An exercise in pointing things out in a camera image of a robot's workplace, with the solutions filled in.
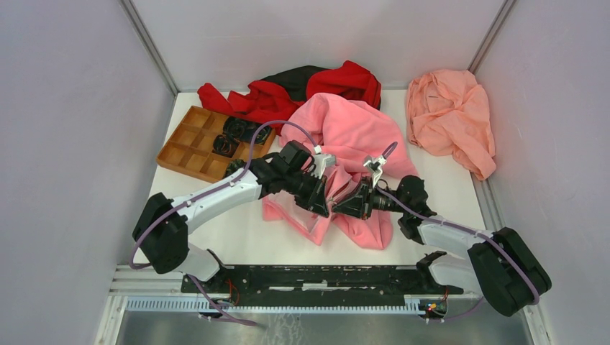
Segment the rolled tie green leaves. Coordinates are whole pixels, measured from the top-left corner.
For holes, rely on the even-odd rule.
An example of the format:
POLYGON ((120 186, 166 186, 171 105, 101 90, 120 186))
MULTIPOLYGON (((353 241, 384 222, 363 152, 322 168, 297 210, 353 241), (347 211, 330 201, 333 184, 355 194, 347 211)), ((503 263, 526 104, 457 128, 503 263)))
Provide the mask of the rolled tie green leaves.
POLYGON ((246 162, 242 159, 236 159, 236 160, 231 161, 228 164, 228 166, 224 172, 223 178, 229 177, 230 175, 234 174, 239 169, 244 168, 245 166, 246 166, 246 162))

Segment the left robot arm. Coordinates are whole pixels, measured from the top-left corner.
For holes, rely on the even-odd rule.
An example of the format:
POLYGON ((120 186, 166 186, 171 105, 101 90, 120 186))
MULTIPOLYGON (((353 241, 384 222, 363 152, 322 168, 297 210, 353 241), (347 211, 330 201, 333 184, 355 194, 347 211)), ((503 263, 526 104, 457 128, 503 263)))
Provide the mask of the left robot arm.
POLYGON ((210 250, 192 245, 189 236, 233 208, 280 192, 292 195, 305 211, 327 218, 324 173, 335 163, 336 157, 319 147, 309 150, 290 141, 280 151, 251 159, 226 178, 194 193, 175 198, 163 193, 150 196, 132 232, 133 252, 142 252, 147 263, 130 262, 130 267, 151 267, 159 275, 180 272, 198 278, 211 293, 220 291, 227 275, 219 260, 210 250))

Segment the rolled tie yellow pattern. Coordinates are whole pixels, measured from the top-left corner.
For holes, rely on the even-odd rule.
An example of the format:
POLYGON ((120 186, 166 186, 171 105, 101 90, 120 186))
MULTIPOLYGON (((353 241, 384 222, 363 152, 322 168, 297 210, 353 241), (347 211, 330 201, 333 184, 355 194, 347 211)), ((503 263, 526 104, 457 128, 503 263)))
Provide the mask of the rolled tie yellow pattern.
POLYGON ((223 133, 230 139, 237 142, 250 142, 255 138, 254 143, 264 144, 272 132, 272 128, 264 126, 256 135, 256 131, 261 126, 259 123, 252 121, 229 117, 223 125, 223 133))

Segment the rolled tie orange pattern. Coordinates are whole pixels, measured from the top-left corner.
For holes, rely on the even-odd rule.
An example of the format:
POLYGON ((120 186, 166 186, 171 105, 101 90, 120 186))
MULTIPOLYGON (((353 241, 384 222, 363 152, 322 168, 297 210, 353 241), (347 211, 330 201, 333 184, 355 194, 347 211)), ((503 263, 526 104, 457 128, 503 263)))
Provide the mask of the rolled tie orange pattern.
POLYGON ((214 138, 212 152, 223 157, 233 157, 239 144, 240 143, 231 136, 220 134, 214 138))

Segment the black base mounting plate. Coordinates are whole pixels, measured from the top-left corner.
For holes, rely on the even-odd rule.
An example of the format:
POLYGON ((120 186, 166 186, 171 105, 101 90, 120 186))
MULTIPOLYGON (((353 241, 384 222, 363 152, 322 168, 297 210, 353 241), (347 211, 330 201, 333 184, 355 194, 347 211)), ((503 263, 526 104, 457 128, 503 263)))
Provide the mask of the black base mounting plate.
POLYGON ((238 307, 401 306, 407 295, 462 295, 414 266, 222 266, 201 286, 238 307))

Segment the peach orange garment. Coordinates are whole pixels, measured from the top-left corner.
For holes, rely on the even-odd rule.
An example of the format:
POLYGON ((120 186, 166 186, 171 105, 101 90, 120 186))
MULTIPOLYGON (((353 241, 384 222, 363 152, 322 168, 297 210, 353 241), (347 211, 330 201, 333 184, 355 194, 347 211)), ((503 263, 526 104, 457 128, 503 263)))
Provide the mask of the peach orange garment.
POLYGON ((468 70, 436 70, 406 91, 408 141, 434 156, 451 156, 478 180, 496 171, 488 95, 468 70))

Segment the pink jacket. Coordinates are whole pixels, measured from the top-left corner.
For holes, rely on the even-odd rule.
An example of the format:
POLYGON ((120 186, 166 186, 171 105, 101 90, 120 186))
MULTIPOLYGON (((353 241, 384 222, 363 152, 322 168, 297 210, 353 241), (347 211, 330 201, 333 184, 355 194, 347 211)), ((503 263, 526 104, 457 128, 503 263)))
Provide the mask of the pink jacket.
MULTIPOLYGON (((281 130, 280 145, 296 140, 311 149, 319 145, 324 153, 337 158, 336 165, 325 170, 325 198, 328 206, 343 200, 356 189, 361 177, 368 174, 363 163, 393 143, 397 146, 383 166, 392 178, 417 175, 410 160, 404 136, 389 116, 364 101, 351 101, 331 93, 317 93, 301 106, 281 130)), ((364 249, 383 250, 393 238, 388 213, 373 211, 366 220, 330 213, 319 216, 299 208, 293 196, 280 192, 263 199, 263 219, 282 221, 320 245, 331 226, 340 229, 351 241, 364 249)))

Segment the aluminium rail frame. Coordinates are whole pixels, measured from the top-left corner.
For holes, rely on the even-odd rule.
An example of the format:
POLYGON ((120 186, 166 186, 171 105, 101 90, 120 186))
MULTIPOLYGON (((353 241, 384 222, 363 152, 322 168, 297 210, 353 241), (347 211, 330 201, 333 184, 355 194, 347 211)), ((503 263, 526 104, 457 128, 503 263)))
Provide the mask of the aluminium rail frame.
POLYGON ((498 314, 412 266, 118 266, 95 344, 551 344, 541 310, 498 314))

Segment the wooden compartment tray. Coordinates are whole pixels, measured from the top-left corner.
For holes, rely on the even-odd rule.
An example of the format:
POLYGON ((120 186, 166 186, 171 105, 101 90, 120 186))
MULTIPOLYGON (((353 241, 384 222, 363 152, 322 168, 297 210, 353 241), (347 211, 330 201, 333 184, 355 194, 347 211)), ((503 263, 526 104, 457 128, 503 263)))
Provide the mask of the wooden compartment tray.
POLYGON ((233 116, 220 114, 198 106, 192 106, 178 122, 176 129, 159 152, 157 164, 166 169, 206 182, 221 180, 228 164, 236 159, 247 160, 250 149, 253 157, 266 155, 276 138, 273 127, 264 144, 239 142, 233 157, 223 157, 212 152, 212 143, 223 133, 225 121, 233 116))

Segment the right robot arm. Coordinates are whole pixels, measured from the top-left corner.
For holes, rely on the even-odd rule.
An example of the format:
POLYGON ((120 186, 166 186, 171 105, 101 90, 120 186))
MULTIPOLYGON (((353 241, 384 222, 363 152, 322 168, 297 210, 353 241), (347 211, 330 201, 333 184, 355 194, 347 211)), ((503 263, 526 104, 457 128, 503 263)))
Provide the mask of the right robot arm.
POLYGON ((332 210, 357 219, 374 211, 400 213, 401 233, 417 244, 437 248, 417 263, 416 286, 434 293, 443 285, 484 298, 503 316, 536 305, 552 288, 550 276, 516 230, 472 229, 441 217, 427 205, 424 181, 402 178, 395 190, 363 178, 332 210))

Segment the red and black jacket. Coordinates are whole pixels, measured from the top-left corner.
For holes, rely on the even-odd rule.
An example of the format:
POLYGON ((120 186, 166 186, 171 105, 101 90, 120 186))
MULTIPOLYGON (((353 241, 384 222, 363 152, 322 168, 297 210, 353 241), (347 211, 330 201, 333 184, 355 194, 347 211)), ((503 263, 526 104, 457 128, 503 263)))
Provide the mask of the red and black jacket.
POLYGON ((205 109, 259 124, 289 119, 317 93, 381 107, 381 83, 368 69, 349 60, 334 69, 314 65, 292 68, 254 80, 247 87, 246 94, 230 91, 223 96, 212 84, 205 83, 197 94, 205 109))

